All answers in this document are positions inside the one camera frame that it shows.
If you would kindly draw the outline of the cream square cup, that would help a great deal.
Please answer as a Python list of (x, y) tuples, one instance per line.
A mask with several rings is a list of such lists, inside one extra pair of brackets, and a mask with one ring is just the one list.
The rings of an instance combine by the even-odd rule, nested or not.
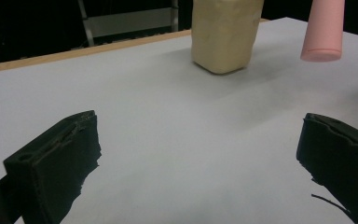
[(193, 62), (218, 75), (245, 68), (252, 57), (264, 1), (193, 0)]

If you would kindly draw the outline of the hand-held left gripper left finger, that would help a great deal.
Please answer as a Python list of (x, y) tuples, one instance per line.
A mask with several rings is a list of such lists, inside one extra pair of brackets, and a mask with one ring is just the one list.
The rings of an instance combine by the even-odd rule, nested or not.
[(100, 157), (94, 111), (74, 114), (53, 125), (4, 160), (9, 219), (60, 224)]

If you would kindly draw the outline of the grey metal stand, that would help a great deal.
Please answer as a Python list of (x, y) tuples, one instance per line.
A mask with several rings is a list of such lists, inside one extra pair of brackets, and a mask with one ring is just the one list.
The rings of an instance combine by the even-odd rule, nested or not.
[(83, 0), (77, 0), (87, 42), (94, 46), (95, 37), (120, 35), (150, 29), (170, 27), (179, 30), (178, 0), (170, 0), (169, 7), (89, 17)]

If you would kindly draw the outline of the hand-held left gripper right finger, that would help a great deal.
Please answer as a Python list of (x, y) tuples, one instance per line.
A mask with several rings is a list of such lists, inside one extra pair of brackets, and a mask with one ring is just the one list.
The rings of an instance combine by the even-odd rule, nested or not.
[(296, 159), (358, 224), (358, 130), (340, 120), (309, 113)]

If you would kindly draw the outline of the pink hairbrush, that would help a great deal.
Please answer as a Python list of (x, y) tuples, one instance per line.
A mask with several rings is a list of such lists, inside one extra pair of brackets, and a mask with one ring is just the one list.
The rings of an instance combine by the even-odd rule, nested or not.
[(333, 62), (341, 58), (345, 0), (313, 0), (300, 59)]

